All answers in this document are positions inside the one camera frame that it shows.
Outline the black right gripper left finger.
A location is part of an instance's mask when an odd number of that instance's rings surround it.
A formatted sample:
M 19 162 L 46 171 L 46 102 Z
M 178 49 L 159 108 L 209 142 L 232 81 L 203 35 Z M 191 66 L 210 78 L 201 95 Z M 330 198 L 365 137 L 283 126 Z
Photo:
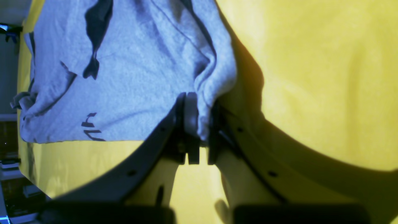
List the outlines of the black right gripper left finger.
M 175 174 L 199 164 L 197 95 L 181 93 L 168 115 L 128 158 L 38 213 L 40 224 L 175 224 L 169 206 Z

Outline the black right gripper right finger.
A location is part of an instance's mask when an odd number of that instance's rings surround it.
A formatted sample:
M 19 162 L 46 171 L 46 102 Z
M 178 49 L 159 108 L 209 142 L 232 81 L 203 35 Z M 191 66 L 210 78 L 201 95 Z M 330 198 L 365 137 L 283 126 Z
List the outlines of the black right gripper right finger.
M 350 165 L 310 149 L 274 125 L 256 136 L 216 103 L 208 163 L 226 180 L 232 224 L 391 224 L 397 170 Z

